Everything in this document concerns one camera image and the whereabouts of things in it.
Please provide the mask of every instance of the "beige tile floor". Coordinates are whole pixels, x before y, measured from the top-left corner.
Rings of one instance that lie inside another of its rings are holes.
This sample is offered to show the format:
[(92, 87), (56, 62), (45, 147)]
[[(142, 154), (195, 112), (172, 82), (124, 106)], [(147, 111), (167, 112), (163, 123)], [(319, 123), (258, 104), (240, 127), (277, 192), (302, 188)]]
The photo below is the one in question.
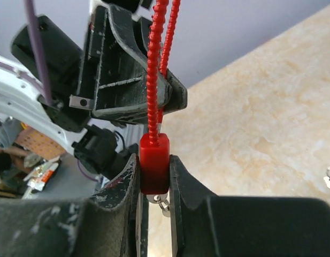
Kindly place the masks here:
[[(163, 132), (219, 195), (330, 204), (330, 6), (190, 88), (188, 108), (167, 115)], [(149, 256), (171, 256), (169, 219), (157, 206), (150, 215)]]

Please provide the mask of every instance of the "black plastic housing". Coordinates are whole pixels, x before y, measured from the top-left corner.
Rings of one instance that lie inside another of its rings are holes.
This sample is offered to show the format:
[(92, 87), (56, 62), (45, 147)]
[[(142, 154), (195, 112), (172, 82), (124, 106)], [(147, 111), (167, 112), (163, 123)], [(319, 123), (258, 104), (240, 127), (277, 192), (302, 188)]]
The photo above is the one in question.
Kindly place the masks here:
[[(43, 97), (40, 97), (39, 101), (55, 124), (67, 131), (81, 132), (90, 120), (90, 112), (70, 108), (69, 96), (75, 93), (78, 85), (82, 50), (47, 16), (39, 16), (37, 22), (49, 71), (54, 106), (47, 106)], [(36, 78), (39, 78), (27, 25), (13, 39), (11, 52)]]
[(117, 153), (116, 136), (107, 129), (95, 125), (86, 126), (87, 133), (79, 142), (74, 142), (74, 157), (93, 174), (102, 174), (111, 180), (116, 177), (126, 166), (133, 152), (122, 151)]
[[(147, 123), (147, 51), (152, 21), (114, 4), (98, 6), (88, 26), (77, 97), (91, 99), (91, 116), (121, 124)], [(187, 106), (187, 90), (167, 71), (158, 73), (158, 108)]]
[(145, 9), (149, 9), (153, 0), (102, 0), (108, 4), (117, 4), (128, 11), (135, 13), (139, 5)]
[(170, 158), (172, 256), (330, 257), (319, 199), (217, 196)]

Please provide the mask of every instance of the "black plastic bracket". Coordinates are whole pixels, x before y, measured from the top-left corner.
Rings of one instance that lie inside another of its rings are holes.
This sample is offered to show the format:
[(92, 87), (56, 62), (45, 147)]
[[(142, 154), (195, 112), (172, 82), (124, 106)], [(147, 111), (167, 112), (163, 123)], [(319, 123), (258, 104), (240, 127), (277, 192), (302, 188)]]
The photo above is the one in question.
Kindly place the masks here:
[(136, 257), (139, 176), (134, 154), (89, 199), (0, 199), (0, 256)]
[(131, 13), (135, 13), (140, 5), (144, 7), (151, 4), (148, 2), (152, 2), (152, 1), (146, 1), (145, 3), (143, 3), (143, 0), (102, 0), (102, 1), (107, 4), (116, 4), (119, 7), (130, 11)]
[[(78, 97), (93, 99), (94, 118), (118, 123), (147, 122), (145, 85), (152, 22), (109, 4), (98, 6), (88, 29)], [(187, 90), (170, 72), (158, 74), (158, 107), (164, 113), (186, 108)]]
[(74, 142), (74, 157), (93, 174), (113, 179), (125, 167), (125, 156), (116, 153), (116, 137), (110, 130), (95, 125), (87, 126), (87, 132), (79, 142)]
[(141, 0), (141, 6), (145, 9), (150, 9), (153, 0)]
[[(69, 96), (75, 93), (80, 71), (82, 50), (47, 16), (37, 18), (45, 60), (50, 76), (52, 106), (39, 97), (53, 123), (71, 132), (81, 132), (90, 120), (90, 112), (69, 107)], [(30, 72), (38, 78), (36, 62), (27, 25), (15, 36), (11, 52)]]
[(170, 159), (172, 256), (330, 257), (330, 206), (312, 198), (216, 196)]

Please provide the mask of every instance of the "red plastic seal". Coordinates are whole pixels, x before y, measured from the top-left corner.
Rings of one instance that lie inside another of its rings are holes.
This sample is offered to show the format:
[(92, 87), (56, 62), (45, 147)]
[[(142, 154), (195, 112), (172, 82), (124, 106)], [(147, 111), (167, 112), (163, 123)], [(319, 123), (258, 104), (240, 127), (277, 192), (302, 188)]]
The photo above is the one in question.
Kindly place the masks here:
[(170, 140), (159, 134), (159, 145), (150, 142), (149, 134), (140, 140), (141, 192), (165, 194), (170, 186)]

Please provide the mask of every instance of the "gray wall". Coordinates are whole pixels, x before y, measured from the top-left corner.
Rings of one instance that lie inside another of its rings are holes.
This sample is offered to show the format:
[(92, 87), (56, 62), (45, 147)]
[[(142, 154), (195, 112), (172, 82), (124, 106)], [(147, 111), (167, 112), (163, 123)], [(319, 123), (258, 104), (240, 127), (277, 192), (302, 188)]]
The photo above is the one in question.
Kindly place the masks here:
[[(46, 14), (83, 45), (88, 0), (35, 3), (38, 14)], [(182, 0), (170, 69), (189, 87), (328, 4), (330, 0)], [(139, 14), (151, 16), (146, 10)], [(25, 22), (22, 0), (0, 0), (0, 54), (13, 58), (10, 41)]]

